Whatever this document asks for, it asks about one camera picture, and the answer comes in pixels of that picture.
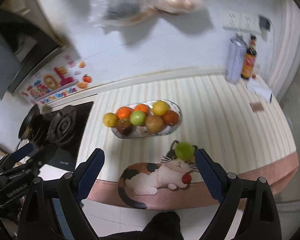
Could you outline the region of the black plug adapter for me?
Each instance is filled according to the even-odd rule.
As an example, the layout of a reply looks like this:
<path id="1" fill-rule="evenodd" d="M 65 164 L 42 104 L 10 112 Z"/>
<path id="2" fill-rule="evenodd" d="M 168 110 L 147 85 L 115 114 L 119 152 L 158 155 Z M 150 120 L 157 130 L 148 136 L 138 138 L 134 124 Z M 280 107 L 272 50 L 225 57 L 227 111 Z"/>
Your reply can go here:
<path id="1" fill-rule="evenodd" d="M 262 15 L 259 15 L 258 16 L 258 26 L 261 30 L 270 31 L 271 20 Z"/>

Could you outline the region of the dark sauce bottle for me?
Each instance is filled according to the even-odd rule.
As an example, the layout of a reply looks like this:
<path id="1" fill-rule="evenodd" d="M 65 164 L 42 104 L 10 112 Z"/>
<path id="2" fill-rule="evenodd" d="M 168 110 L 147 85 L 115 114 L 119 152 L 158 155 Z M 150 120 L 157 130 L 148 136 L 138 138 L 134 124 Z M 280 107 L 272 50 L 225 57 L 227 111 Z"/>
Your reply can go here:
<path id="1" fill-rule="evenodd" d="M 252 76 L 256 56 L 256 36 L 250 35 L 249 46 L 247 47 L 247 51 L 243 60 L 241 78 L 248 80 Z"/>

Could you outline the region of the green apple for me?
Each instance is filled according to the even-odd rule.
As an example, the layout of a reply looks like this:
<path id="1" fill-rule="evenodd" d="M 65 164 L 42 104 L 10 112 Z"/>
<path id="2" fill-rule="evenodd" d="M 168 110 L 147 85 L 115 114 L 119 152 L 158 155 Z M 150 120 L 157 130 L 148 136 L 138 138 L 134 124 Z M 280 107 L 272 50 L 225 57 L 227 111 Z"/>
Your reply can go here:
<path id="1" fill-rule="evenodd" d="M 177 158 L 183 161 L 188 161 L 193 159 L 196 147 L 187 142 L 179 142 L 177 143 L 174 151 Z"/>
<path id="2" fill-rule="evenodd" d="M 130 123 L 133 126 L 144 126 L 147 119 L 147 114 L 143 111 L 135 111 L 130 115 Z"/>

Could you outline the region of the orange tangerine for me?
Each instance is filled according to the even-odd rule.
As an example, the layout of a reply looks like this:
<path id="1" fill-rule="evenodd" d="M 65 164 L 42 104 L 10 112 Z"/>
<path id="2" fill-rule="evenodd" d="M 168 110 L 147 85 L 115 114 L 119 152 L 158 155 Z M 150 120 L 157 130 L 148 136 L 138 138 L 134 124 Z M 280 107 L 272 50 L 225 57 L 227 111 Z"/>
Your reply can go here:
<path id="1" fill-rule="evenodd" d="M 127 106 L 122 106 L 117 110 L 116 115 L 118 119 L 126 119 L 130 117 L 132 112 L 133 112 L 132 108 Z"/>
<path id="2" fill-rule="evenodd" d="M 133 112 L 141 111 L 145 113 L 146 115 L 149 115 L 150 113 L 150 107 L 146 104 L 138 104 L 134 107 Z"/>

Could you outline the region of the yellow lemon right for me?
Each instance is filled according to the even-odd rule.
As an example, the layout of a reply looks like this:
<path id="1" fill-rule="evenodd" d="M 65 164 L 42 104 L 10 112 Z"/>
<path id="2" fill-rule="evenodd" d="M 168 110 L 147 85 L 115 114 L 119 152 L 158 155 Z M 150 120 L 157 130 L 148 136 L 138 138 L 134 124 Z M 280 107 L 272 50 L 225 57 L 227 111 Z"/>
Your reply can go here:
<path id="1" fill-rule="evenodd" d="M 154 115 L 163 116 L 169 110 L 169 104 L 162 100 L 153 103 L 152 112 Z"/>

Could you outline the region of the white folded cloth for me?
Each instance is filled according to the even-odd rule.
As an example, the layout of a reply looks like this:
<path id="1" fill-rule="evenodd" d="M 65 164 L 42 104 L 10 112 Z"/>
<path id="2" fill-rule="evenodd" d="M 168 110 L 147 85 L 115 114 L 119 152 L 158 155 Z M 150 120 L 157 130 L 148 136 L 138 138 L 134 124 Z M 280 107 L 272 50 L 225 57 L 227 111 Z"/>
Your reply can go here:
<path id="1" fill-rule="evenodd" d="M 246 88 L 262 98 L 265 102 L 271 103 L 273 93 L 268 86 L 261 85 L 256 78 L 250 78 L 246 84 Z"/>

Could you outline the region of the black gas stove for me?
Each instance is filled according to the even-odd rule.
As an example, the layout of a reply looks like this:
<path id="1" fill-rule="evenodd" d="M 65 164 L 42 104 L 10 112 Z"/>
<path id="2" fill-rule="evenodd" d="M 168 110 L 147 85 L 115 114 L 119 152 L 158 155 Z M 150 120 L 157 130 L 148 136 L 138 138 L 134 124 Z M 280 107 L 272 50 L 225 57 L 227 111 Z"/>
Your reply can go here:
<path id="1" fill-rule="evenodd" d="M 37 150 L 47 145 L 57 147 L 55 155 L 48 162 L 50 166 L 73 172 L 83 133 L 93 102 L 79 105 L 67 105 L 60 110 L 45 113 L 40 130 L 33 139 L 25 139 L 33 143 Z"/>

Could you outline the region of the dark orange right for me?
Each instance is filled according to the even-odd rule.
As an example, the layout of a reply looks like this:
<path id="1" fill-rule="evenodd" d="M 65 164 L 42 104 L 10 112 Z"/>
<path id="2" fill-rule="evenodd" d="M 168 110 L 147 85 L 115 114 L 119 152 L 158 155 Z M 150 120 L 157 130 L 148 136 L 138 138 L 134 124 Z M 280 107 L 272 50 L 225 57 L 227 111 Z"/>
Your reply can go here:
<path id="1" fill-rule="evenodd" d="M 175 126 L 179 122 L 179 114 L 172 110 L 167 111 L 162 118 L 167 126 Z"/>

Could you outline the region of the yellow lemon left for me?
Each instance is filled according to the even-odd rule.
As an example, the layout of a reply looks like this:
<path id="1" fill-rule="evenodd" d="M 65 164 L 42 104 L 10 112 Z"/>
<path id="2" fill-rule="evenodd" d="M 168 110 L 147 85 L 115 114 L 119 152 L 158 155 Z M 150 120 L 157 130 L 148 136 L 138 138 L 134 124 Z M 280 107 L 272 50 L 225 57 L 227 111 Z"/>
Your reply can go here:
<path id="1" fill-rule="evenodd" d="M 110 127 L 110 128 L 115 127 L 117 124 L 117 121 L 118 121 L 118 117 L 114 113 L 109 112 L 103 116 L 103 124 L 106 127 Z"/>

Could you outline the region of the small brown card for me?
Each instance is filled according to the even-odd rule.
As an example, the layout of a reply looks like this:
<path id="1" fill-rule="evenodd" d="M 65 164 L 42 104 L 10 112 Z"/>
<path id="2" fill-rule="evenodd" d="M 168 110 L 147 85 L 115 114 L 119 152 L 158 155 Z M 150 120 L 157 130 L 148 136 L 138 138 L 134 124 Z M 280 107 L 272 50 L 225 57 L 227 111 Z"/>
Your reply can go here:
<path id="1" fill-rule="evenodd" d="M 264 111 L 264 107 L 263 107 L 262 103 L 260 103 L 260 102 L 251 102 L 250 107 L 253 112 Z"/>

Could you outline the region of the green apple in plate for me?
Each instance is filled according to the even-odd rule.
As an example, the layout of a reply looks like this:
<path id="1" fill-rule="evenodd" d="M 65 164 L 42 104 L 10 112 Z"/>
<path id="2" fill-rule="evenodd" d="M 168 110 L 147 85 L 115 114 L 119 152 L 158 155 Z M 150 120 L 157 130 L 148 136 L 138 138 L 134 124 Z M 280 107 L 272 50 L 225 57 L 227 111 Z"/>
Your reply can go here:
<path id="1" fill-rule="evenodd" d="M 147 114 L 143 111 L 135 111 L 130 115 L 130 123 L 133 126 L 144 126 L 147 119 Z"/>

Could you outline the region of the black range hood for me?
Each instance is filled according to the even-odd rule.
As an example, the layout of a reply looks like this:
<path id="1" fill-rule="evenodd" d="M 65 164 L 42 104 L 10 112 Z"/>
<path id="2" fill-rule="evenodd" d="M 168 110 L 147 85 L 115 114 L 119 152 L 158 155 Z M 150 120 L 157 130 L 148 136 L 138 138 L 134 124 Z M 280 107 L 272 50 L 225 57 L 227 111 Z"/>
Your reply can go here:
<path id="1" fill-rule="evenodd" d="M 15 93 L 61 48 L 37 0 L 0 0 L 0 99 Z"/>

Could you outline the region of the oval patterned fruit plate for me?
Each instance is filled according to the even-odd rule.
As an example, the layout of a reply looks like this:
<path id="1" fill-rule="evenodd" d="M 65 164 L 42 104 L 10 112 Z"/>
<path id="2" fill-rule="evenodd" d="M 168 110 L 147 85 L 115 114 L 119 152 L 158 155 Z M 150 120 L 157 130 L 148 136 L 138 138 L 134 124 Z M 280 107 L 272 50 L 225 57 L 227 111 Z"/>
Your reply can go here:
<path id="1" fill-rule="evenodd" d="M 111 131 L 120 139 L 163 136 L 181 124 L 182 112 L 170 100 L 152 100 L 130 104 L 117 110 L 118 120 Z"/>

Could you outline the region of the dark red apple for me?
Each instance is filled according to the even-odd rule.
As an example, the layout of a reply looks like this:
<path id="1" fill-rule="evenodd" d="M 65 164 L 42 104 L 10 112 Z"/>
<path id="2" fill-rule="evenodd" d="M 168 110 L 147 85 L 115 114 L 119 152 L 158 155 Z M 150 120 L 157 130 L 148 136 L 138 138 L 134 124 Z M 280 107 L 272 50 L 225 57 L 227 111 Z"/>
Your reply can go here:
<path id="1" fill-rule="evenodd" d="M 133 132 L 134 126 L 130 123 L 129 118 L 123 118 L 117 121 L 115 128 L 122 136 L 128 136 Z"/>

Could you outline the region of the orange tangerine middle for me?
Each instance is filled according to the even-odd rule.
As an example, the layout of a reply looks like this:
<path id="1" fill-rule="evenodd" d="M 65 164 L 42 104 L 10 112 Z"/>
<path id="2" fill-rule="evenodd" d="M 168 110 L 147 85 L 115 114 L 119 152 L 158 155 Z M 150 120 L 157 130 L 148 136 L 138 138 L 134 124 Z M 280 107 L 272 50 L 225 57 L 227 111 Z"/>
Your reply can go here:
<path id="1" fill-rule="evenodd" d="M 146 115 L 149 115 L 150 113 L 150 107 L 146 104 L 138 104 L 134 107 L 133 112 L 141 111 L 145 113 Z"/>

